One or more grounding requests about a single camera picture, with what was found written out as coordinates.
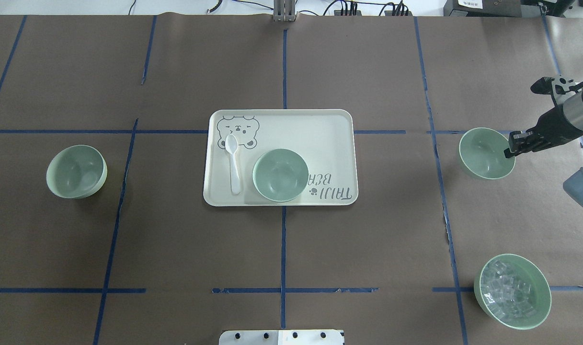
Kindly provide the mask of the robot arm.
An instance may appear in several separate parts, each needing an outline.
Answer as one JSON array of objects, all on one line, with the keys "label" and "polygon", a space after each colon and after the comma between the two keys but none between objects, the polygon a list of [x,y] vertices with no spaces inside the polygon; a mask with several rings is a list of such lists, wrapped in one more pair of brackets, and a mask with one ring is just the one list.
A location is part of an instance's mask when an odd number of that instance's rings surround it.
[{"label": "robot arm", "polygon": [[[561,75],[542,77],[530,89],[550,95],[554,107],[541,115],[534,127],[509,134],[509,147],[504,150],[507,159],[562,146],[583,136],[583,81],[575,83]],[[583,207],[583,167],[563,183],[563,189]]]}]

